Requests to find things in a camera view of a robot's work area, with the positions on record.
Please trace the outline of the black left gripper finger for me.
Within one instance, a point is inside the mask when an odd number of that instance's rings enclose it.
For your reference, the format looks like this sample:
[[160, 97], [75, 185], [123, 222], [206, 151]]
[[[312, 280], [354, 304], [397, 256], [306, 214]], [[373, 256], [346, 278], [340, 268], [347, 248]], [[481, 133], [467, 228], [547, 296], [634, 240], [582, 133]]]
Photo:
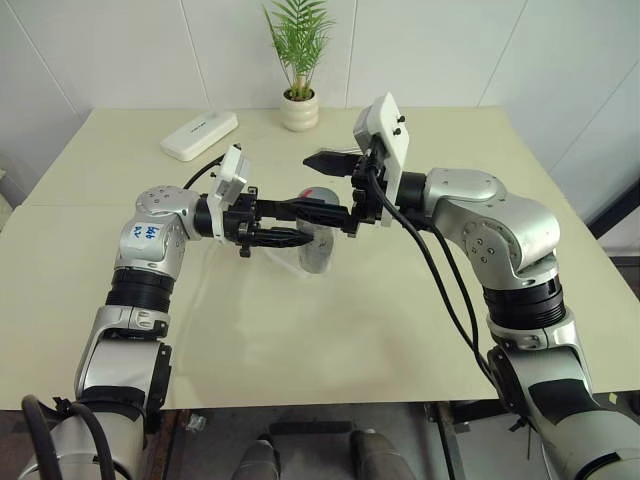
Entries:
[[305, 217], [306, 210], [298, 199], [281, 201], [258, 199], [255, 202], [255, 213], [257, 218], [297, 220]]
[[293, 248], [313, 241], [313, 235], [301, 230], [272, 227], [254, 231], [254, 246], [267, 248]]

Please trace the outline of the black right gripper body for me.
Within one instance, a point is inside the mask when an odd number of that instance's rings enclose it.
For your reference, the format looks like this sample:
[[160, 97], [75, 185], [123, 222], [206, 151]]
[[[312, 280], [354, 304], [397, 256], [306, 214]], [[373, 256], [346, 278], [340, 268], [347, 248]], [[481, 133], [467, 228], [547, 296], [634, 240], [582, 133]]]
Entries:
[[355, 237], [362, 223], [375, 224], [381, 220], [383, 201], [376, 194], [373, 185], [385, 193], [385, 173], [386, 168], [384, 161], [380, 159], [380, 153], [372, 148], [368, 148], [355, 162], [351, 175], [353, 205], [344, 229], [348, 236]]

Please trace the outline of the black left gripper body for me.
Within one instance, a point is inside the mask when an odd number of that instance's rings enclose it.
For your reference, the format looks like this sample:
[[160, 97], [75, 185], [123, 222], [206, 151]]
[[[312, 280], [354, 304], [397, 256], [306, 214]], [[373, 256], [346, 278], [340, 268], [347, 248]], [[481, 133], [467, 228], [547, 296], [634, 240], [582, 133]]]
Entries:
[[258, 188], [249, 186], [223, 213], [224, 238], [239, 247], [242, 258], [251, 256], [254, 231], [259, 220], [256, 217]]

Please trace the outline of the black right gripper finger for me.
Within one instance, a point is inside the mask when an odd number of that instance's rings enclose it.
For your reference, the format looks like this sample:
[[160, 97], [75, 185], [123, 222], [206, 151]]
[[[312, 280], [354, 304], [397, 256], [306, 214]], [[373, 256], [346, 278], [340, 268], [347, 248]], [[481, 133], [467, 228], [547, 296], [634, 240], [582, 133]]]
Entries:
[[357, 154], [329, 150], [321, 150], [303, 160], [305, 166], [335, 177], [351, 176], [357, 162]]
[[288, 209], [299, 220], [311, 224], [342, 229], [348, 222], [349, 210], [323, 200], [295, 198], [288, 201]]

